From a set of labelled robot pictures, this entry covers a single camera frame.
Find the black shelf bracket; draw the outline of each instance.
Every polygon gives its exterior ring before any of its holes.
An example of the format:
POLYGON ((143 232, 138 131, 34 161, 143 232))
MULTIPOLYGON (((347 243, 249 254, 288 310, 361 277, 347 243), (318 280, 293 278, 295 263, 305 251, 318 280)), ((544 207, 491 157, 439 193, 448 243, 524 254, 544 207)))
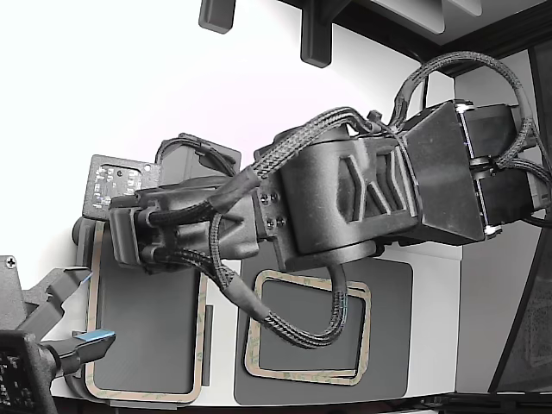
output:
POLYGON ((331 63, 332 22, 351 0, 305 0, 301 60, 317 67, 331 63))
POLYGON ((235 0, 202 0, 199 26, 220 34, 234 25, 235 0))

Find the cable bundle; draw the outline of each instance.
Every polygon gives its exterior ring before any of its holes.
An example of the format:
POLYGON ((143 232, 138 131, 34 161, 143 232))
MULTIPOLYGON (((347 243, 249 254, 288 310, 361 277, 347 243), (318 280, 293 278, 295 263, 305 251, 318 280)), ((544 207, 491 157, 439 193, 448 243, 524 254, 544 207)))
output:
MULTIPOLYGON (((375 135, 383 130, 384 134, 395 136, 398 139, 401 152, 410 167, 405 143, 398 136, 398 132, 400 132, 405 125, 406 113, 412 93, 433 71, 462 60, 481 63, 502 75, 515 91, 519 102, 522 115, 522 128, 516 140, 494 161, 496 168, 522 169, 527 173, 534 174, 538 179, 545 182, 547 186, 552 186, 552 174, 550 173, 551 168, 548 154, 538 134, 538 129, 534 123, 532 111, 521 82, 503 63, 481 53, 474 52, 448 53, 421 65, 420 68, 403 83, 395 97, 395 107, 389 125, 385 125, 379 120, 375 122, 368 121, 356 110, 349 107, 329 110, 311 119, 302 127, 294 129, 286 138, 274 145, 252 166, 249 166, 240 174, 248 171, 250 176, 254 176, 258 180, 265 179, 270 174, 278 171, 287 161, 297 156, 303 148, 313 143, 320 135, 343 124, 351 126, 362 134, 375 135), (518 153, 523 148, 529 134, 533 134, 537 138, 547 168, 528 160, 521 160, 518 158, 518 153)), ((217 162, 225 169, 224 164, 221 164, 225 162, 225 160, 218 160, 217 162)), ((226 173, 228 175, 234 175, 231 168, 227 170, 226 173)), ((416 183, 416 177, 412 170, 411 174, 416 183)), ((242 177, 234 177, 230 180, 232 191, 235 192, 236 188, 239 190, 238 184, 242 182, 240 179, 242 179, 242 177)), ((255 185, 258 185, 258 182, 254 183, 251 188, 254 188, 255 185)), ((232 202, 235 202, 236 195, 234 194, 230 199, 232 202)), ((229 210, 231 205, 224 205, 223 207, 229 210)), ((243 283, 240 276, 222 263, 219 252, 219 228, 223 212, 224 211, 218 210, 217 206, 210 203, 210 200, 205 200, 202 203, 182 210, 152 212, 149 221, 153 226, 169 227, 189 223, 210 222, 210 256, 185 249, 179 251, 157 249, 154 253, 154 258, 161 263, 177 263, 197 268, 199 271, 209 276, 231 302, 238 305, 253 319, 259 321, 265 327, 293 345, 301 348, 320 348, 333 343, 341 334, 347 318, 347 281, 342 266, 339 265, 329 268, 332 281, 332 312, 328 328, 319 334, 312 334, 299 329, 269 310, 253 291, 243 283)), ((525 221, 541 227, 552 227, 552 222, 534 217, 529 217, 525 221)))

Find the white wall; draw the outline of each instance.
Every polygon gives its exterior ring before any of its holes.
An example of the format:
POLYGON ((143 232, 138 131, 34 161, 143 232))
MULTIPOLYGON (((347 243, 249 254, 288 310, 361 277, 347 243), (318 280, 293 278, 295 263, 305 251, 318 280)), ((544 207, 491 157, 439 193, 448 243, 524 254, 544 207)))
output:
MULTIPOLYGON (((417 67, 335 27, 333 63, 321 70, 299 59, 298 9, 239 0, 220 35, 198 26, 199 5, 0 3, 0 252, 18 259, 23 287, 73 263, 93 154, 152 160, 161 140, 185 131, 250 162, 275 134, 332 107, 389 117, 417 67)), ((433 75, 430 103, 452 96, 452 79, 433 75)))
MULTIPOLYGON (((524 51, 503 62, 519 76, 536 118, 529 55, 524 51)), ((506 81, 487 68, 456 78, 455 90, 458 98, 479 106, 516 103, 506 81)), ((530 152, 530 158, 540 162, 538 150, 530 152)), ((463 248, 457 391, 487 391, 518 309, 539 233, 529 224, 513 223, 495 239, 463 248)))

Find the gray mat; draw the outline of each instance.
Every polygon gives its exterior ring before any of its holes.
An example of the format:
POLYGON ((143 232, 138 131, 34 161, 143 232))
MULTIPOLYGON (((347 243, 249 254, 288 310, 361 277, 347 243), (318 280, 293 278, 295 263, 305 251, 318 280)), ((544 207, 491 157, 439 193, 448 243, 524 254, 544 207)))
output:
MULTIPOLYGON (((259 272, 277 269, 270 243, 262 243, 259 255, 242 262, 241 276, 253 288, 259 272)), ((235 361, 234 396, 241 405, 313 405, 401 398, 408 385, 411 333, 412 268, 407 263, 363 259, 344 265, 348 280, 366 283, 372 293, 368 370, 356 386, 300 383, 250 375, 244 366, 248 317, 240 310, 235 361)), ((328 278, 326 269, 294 274, 328 278)), ((329 320, 330 295, 305 287, 267 282, 263 299, 271 308, 297 326, 317 331, 329 320)), ((331 346, 315 351, 292 347, 263 329, 260 366, 286 370, 350 369, 358 360, 362 324, 362 301, 351 300, 345 336, 331 346)))
POLYGON ((199 274, 147 274, 119 267, 109 225, 100 265, 98 328, 117 339, 95 363, 103 390, 187 394, 193 387, 199 274))

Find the gray tray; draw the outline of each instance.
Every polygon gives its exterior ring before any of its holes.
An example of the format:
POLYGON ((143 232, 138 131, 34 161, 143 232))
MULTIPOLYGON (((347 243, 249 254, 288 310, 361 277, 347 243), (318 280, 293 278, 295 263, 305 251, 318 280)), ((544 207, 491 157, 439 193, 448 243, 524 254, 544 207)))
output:
MULTIPOLYGON (((278 268, 270 243, 259 255, 244 260, 241 276, 254 287, 263 270, 278 268)), ((408 385, 411 333, 412 268, 407 263, 363 259, 344 265, 348 280, 366 283, 372 295, 370 350, 367 371, 355 386, 311 384, 285 379, 260 378, 245 368, 248 316, 240 310, 235 361, 234 396, 241 405, 313 405, 401 398, 408 385)), ((301 273, 328 278, 326 269, 301 273)), ((298 327, 324 329, 329 320, 330 294, 286 283, 267 283, 263 300, 298 327)), ((260 334, 260 366, 272 370, 354 369, 358 361, 363 312, 361 301, 351 300, 342 338, 327 348, 293 347, 271 331, 260 334)))

